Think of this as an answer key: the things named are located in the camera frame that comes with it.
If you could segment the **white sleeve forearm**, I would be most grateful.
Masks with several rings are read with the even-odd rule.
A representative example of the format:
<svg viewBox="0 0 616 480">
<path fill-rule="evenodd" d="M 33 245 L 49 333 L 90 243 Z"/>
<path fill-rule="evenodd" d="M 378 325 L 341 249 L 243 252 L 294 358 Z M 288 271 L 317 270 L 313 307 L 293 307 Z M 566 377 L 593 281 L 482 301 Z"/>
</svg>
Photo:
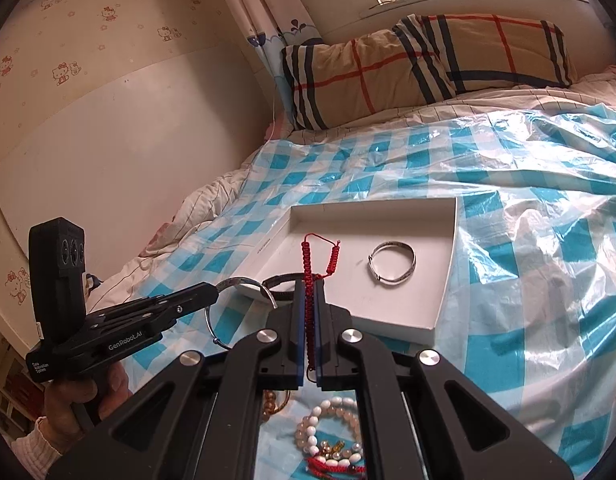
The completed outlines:
<svg viewBox="0 0 616 480">
<path fill-rule="evenodd" d="M 31 477 L 46 478 L 50 467 L 63 456 L 63 445 L 46 416 L 39 417 L 25 437 L 13 440 L 9 447 Z"/>
</svg>

